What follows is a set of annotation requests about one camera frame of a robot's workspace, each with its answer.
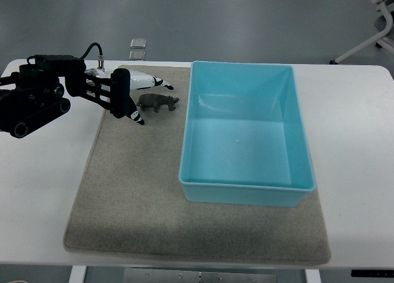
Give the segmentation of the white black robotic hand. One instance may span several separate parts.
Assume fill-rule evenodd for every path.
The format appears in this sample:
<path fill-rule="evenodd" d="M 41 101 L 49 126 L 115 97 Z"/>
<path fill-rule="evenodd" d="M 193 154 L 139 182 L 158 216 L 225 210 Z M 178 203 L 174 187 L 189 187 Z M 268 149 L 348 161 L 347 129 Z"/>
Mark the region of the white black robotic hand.
<path fill-rule="evenodd" d="M 129 69 L 129 72 L 131 76 L 130 90 L 142 90 L 152 87 L 165 87 L 169 90 L 174 89 L 167 81 L 157 76 L 152 76 L 132 69 Z M 97 78 L 110 78 L 110 73 L 101 69 L 89 69 L 86 71 L 86 73 Z M 132 107 L 132 111 L 126 116 L 138 124 L 144 125 L 144 121 L 141 118 L 139 111 L 137 111 L 137 108 Z"/>

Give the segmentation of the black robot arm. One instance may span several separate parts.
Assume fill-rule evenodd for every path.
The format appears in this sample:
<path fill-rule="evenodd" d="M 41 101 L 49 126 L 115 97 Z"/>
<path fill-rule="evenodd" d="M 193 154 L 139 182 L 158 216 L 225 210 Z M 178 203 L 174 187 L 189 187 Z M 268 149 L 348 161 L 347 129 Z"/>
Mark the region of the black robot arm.
<path fill-rule="evenodd" d="M 65 94 L 100 105 L 114 117 L 124 116 L 143 124 L 130 97 L 131 75 L 114 70 L 99 78 L 86 70 L 85 57 L 72 55 L 33 55 L 18 72 L 1 78 L 1 131 L 23 138 L 66 114 L 71 102 Z"/>

